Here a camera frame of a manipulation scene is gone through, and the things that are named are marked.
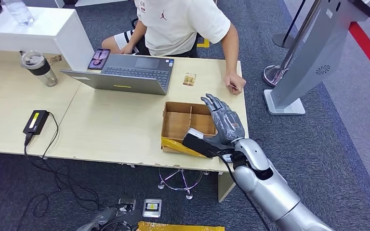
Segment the phone screen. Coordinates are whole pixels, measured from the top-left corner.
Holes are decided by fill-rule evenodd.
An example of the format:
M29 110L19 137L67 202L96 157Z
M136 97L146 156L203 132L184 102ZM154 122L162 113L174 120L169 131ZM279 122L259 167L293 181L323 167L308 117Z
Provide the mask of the phone screen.
M101 70L107 61L110 49L97 49L89 64L90 70Z

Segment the cable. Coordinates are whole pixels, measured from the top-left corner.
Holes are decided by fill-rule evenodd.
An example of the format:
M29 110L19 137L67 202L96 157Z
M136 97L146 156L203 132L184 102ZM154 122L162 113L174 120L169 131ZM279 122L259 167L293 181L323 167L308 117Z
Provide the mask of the cable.
M267 223L265 222L264 218L262 217L262 215L260 214L259 210L256 208L256 206L253 204L253 202L251 201L251 199L249 198L249 196L246 194L246 192L239 186L238 182L236 182L236 179L235 177L233 176L233 173L232 173L232 170L230 170L230 167L229 167L229 164L225 161L225 159L222 157L221 153L223 151L219 151L217 153L215 152L212 152L214 153L215 155L217 155L223 162L224 164L226 165L226 168L227 170L229 171L229 174L230 174L230 177L232 178L233 182L235 182L235 184L239 187L239 189L242 191L243 195L245 195L246 199L249 201L250 205L253 207L254 211L256 212L256 214L259 216L260 220L262 221L263 225L264 225L264 228L267 230L267 231L270 231L269 229L269 226L267 225Z
M125 227L127 227L129 230L131 230L132 231L132 227L131 227L131 225L129 225L127 222L125 222L125 221L112 221L112 222L110 222L110 223L108 223L108 224L106 224L104 227L102 227L101 229L100 229L100 231L105 231L106 230L106 228L108 227L108 226L111 226L111 225L113 225L113 224L118 224L118 226L117 227L114 227L114 229L113 230L115 230L116 228L118 228L119 226L125 226Z
M43 197L43 198L41 200L39 200L38 203L33 208L33 216L36 217L36 218L43 217L45 215L45 213L47 212L47 210L49 208L49 197L53 196L56 193L65 192L65 191L72 192L72 194L73 194L74 198L76 199L77 203L79 204L79 206L81 206L81 207L83 207L87 210L92 210L92 211L102 210L105 207L105 206L103 206L103 204L106 202L106 200L104 200L103 202L100 203L100 199L99 199L99 196L98 196L96 191L94 191L90 188L86 188L86 187L81 186L75 179L73 179L70 176L70 173L69 173L70 169L67 165L60 166L58 169L54 170L53 167L51 167L47 163L47 161L45 159L43 159L45 157L48 149L51 147L51 145L56 140L56 138L59 134L59 125L58 125L56 119L54 118L54 115L51 112L49 112L49 114L52 116L52 118L53 118L53 120L56 124L56 132L55 132L54 136L52 137L51 141L49 142L49 145L46 147L46 149L45 149L45 151L42 155L42 158L39 158L39 160L41 160L41 163L39 163L39 164L35 163L34 161L32 161L31 158L29 158L29 156L27 154L27 151L26 151L27 146L29 145L29 143L31 141L31 138L33 136L30 133L27 134L26 138L25 138L24 154L25 154L25 157L28 160L28 162L30 164L32 164L34 167L53 174L54 181L55 181L56 186L57 186L57 190L48 194L48 195L40 193L40 194L37 194L37 195L33 196L29 200L29 202L27 203L26 208L25 208L25 210L24 210L24 212L23 212L23 214L22 214L22 216L19 220L19 223L17 225L16 230L20 229L20 225L22 223L22 220L25 218L29 207L31 206L32 202L38 197ZM45 206L39 214L38 213L38 207L43 202L45 202ZM95 208L88 207L87 205L85 205L83 203L94 204Z

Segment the water bottle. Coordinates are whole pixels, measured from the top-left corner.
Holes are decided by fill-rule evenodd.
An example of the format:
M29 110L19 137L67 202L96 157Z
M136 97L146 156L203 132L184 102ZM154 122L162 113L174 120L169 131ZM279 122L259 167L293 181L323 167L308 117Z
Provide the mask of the water bottle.
M35 19L22 0L2 0L14 19L22 26L32 24Z

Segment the robotic finger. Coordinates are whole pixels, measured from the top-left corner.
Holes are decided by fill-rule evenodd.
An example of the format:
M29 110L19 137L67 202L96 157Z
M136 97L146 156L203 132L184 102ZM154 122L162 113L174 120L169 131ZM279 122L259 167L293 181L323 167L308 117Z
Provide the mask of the robotic finger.
M204 103L206 104L206 106L208 107L209 111L212 113L214 111L216 111L215 109L215 106L213 106L213 104L211 103L211 101L209 101L207 98L205 97L201 97L200 98L202 101L204 101Z

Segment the yellow sticker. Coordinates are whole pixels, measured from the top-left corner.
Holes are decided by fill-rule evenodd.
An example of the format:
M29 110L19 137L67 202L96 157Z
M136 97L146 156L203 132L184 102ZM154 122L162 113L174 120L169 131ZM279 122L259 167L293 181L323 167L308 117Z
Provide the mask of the yellow sticker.
M193 86L195 84L196 77L197 77L197 75L195 75L195 74L187 73L185 75L184 85Z
M118 88L131 88L130 86L121 86L121 85L113 85L114 87L118 87Z
M30 125L29 125L29 128L33 128L33 125L35 125L35 123L36 123L36 120L38 119L38 117L39 117L39 112L36 112L35 113L35 116L33 117L33 119L32 119L32 122L30 123Z

